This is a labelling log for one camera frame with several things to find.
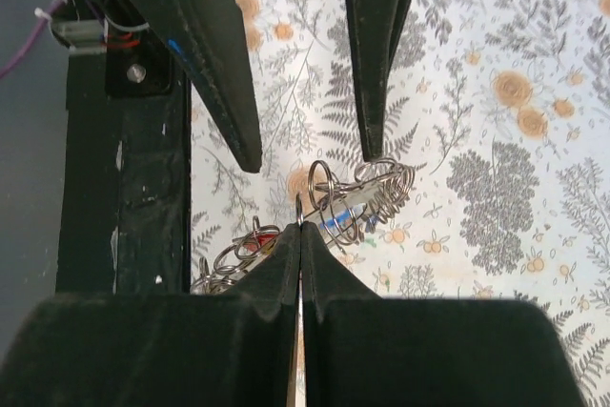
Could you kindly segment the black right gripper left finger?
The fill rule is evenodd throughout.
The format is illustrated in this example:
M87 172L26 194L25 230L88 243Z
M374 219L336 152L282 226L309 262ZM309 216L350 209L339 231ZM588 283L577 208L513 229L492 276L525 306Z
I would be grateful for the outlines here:
M1 366L5 406L292 406L301 231L221 295L55 295Z

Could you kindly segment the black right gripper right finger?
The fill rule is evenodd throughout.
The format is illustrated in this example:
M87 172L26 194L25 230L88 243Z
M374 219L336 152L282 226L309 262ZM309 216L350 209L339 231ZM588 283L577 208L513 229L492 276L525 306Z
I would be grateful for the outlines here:
M376 295L300 230L311 406L581 406L559 338L520 300Z

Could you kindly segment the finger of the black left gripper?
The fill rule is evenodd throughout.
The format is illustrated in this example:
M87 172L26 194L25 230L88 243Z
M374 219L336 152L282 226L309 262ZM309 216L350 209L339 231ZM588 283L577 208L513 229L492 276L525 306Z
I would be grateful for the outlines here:
M259 172L262 144L241 8L235 0L130 0L178 60L240 169Z
M383 152L387 85L412 0L345 0L363 159Z

